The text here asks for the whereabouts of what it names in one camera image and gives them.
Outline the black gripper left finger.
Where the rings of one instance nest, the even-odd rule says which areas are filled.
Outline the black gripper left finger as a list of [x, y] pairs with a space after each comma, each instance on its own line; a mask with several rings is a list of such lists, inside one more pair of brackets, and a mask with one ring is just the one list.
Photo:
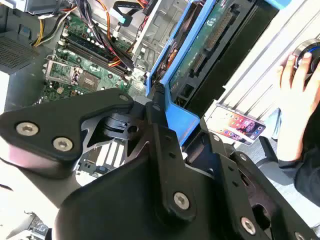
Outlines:
[[158, 214], [190, 222], [195, 198], [177, 174], [186, 166], [177, 134], [169, 128], [166, 103], [163, 87], [144, 105], [110, 88], [8, 111], [0, 116], [0, 156], [40, 176], [62, 179], [90, 149], [125, 140], [126, 163], [139, 157], [151, 162]]

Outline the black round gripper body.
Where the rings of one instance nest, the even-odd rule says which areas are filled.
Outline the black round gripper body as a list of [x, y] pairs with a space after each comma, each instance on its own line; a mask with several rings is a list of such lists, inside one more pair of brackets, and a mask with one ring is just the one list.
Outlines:
[[238, 240], [214, 180], [186, 167], [196, 216], [191, 222], [158, 216], [150, 164], [146, 158], [101, 176], [68, 196], [54, 224], [56, 240]]

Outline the person's bare hand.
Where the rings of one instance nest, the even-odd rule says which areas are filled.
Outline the person's bare hand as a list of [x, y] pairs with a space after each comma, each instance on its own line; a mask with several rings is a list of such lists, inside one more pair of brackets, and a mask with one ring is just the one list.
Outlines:
[[307, 123], [320, 102], [320, 67], [305, 85], [312, 54], [307, 52], [303, 55], [297, 70], [294, 70], [295, 60], [296, 56], [290, 55], [286, 65], [277, 69], [274, 84], [282, 113], [277, 157], [285, 162], [300, 158]]

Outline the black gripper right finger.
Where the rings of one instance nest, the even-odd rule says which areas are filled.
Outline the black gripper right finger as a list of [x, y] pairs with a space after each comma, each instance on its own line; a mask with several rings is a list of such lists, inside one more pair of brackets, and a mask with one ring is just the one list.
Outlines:
[[240, 151], [228, 153], [205, 120], [183, 146], [192, 170], [211, 178], [212, 188], [197, 186], [196, 197], [213, 195], [213, 227], [221, 240], [316, 240], [309, 228], [267, 177]]

